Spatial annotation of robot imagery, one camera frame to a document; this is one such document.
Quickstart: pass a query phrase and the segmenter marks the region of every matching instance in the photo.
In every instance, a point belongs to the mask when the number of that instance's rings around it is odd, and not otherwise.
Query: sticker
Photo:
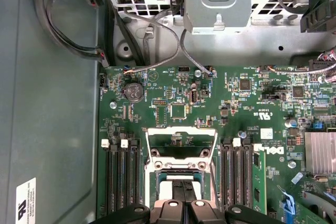
[[[273,129],[272,128],[260,129],[260,139],[273,139]]]
[[[303,160],[303,152],[287,152],[287,160]]]
[[[15,224],[35,224],[36,178],[16,187]]]
[[[295,175],[295,177],[291,181],[294,185],[296,185],[300,181],[300,179],[302,179],[302,177],[302,173],[297,173],[297,175]]]

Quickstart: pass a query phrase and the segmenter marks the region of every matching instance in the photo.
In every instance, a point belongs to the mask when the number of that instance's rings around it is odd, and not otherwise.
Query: ram slot
[[[234,151],[231,146],[222,148],[222,209],[233,205],[234,199]]]
[[[127,191],[125,184],[126,158],[125,151],[120,151],[118,158],[118,210],[125,207],[125,191]]]
[[[118,192],[118,152],[108,152],[107,154],[107,214],[116,211],[117,192]]]
[[[244,206],[252,208],[252,151],[250,146],[245,146],[243,150],[244,158]]]
[[[235,199],[234,204],[243,205],[243,181],[244,181],[244,166],[243,166],[243,150],[241,148],[235,149],[234,153],[234,169],[235,169]]]

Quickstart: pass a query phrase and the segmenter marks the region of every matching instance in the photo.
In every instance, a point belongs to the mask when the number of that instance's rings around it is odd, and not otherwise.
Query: integrated circuit
[[[239,80],[239,89],[241,91],[249,91],[251,90],[251,82],[248,79],[240,79]]]
[[[186,118],[186,109],[184,103],[171,104],[170,118],[183,120]]]
[[[293,87],[293,97],[294,98],[303,98],[304,95],[304,89],[303,86],[294,86]]]

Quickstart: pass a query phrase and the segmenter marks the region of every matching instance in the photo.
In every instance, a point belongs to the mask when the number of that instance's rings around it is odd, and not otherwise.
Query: wire bundle
[[[84,47],[76,44],[62,33],[53,23],[51,11],[56,0],[48,0],[45,6],[44,0],[35,0],[35,9],[43,29],[50,35],[51,39],[59,46],[69,50],[83,59],[96,60],[102,62],[105,60],[104,51],[99,46]],[[95,3],[86,0],[87,3],[95,7]]]

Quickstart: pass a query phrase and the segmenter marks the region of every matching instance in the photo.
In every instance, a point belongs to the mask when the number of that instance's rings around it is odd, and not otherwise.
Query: motherboard label
[[[36,178],[16,187],[15,224],[35,224]]]
[[[272,128],[260,129],[260,139],[273,139],[273,129]]]

